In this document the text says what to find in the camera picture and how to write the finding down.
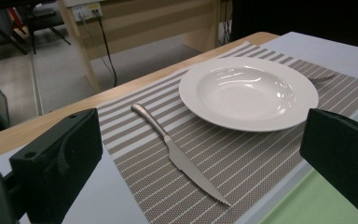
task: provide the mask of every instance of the plate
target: plate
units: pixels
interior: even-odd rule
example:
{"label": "plate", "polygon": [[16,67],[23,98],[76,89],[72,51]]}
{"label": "plate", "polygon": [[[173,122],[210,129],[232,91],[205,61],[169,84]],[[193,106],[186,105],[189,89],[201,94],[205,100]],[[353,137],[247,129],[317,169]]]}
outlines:
{"label": "plate", "polygon": [[190,68],[179,84],[185,105],[216,125],[272,132],[305,121],[318,92],[296,70],[253,58],[211,59]]}

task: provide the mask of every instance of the power outlet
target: power outlet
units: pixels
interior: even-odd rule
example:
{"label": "power outlet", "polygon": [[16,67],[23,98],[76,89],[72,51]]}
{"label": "power outlet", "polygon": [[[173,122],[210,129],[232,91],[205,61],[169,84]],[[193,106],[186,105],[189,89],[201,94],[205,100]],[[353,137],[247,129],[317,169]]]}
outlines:
{"label": "power outlet", "polygon": [[84,20],[96,18],[97,16],[94,12],[92,12],[93,10],[98,10],[100,17],[103,15],[99,2],[72,7],[72,13],[74,14],[75,21],[82,21],[82,18]]}

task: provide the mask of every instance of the silver knife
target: silver knife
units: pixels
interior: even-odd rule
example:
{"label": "silver knife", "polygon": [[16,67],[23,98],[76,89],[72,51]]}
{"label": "silver knife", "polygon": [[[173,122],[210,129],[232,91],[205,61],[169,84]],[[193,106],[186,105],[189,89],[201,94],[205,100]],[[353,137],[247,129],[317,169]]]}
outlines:
{"label": "silver knife", "polygon": [[177,146],[165,130],[158,124],[153,116],[140,104],[134,104],[131,109],[145,118],[163,137],[165,144],[169,150],[169,157],[172,163],[185,175],[205,192],[214,197],[217,201],[231,206],[231,203],[217,190],[211,181],[200,171],[200,169],[190,160],[185,152]]}

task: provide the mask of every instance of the green mat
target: green mat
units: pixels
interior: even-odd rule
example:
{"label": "green mat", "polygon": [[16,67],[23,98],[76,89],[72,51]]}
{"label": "green mat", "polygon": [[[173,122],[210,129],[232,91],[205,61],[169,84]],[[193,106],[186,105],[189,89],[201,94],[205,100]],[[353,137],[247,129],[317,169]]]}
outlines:
{"label": "green mat", "polygon": [[358,224],[358,210],[312,169],[260,222],[269,223]]}

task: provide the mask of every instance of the striped placemat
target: striped placemat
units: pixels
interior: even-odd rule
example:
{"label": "striped placemat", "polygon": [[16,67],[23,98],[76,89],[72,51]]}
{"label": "striped placemat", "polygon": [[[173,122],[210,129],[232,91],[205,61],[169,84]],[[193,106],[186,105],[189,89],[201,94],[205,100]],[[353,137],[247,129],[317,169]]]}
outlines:
{"label": "striped placemat", "polygon": [[[285,64],[306,77],[336,74],[316,85],[319,108],[350,116],[358,108],[358,79],[248,42],[219,57],[255,57]],[[304,124],[270,133],[222,128],[198,118],[179,96],[177,71],[120,99],[98,106],[103,143],[150,223],[232,223],[301,161]],[[140,103],[233,204],[211,199],[168,158],[168,149],[144,119]]]}

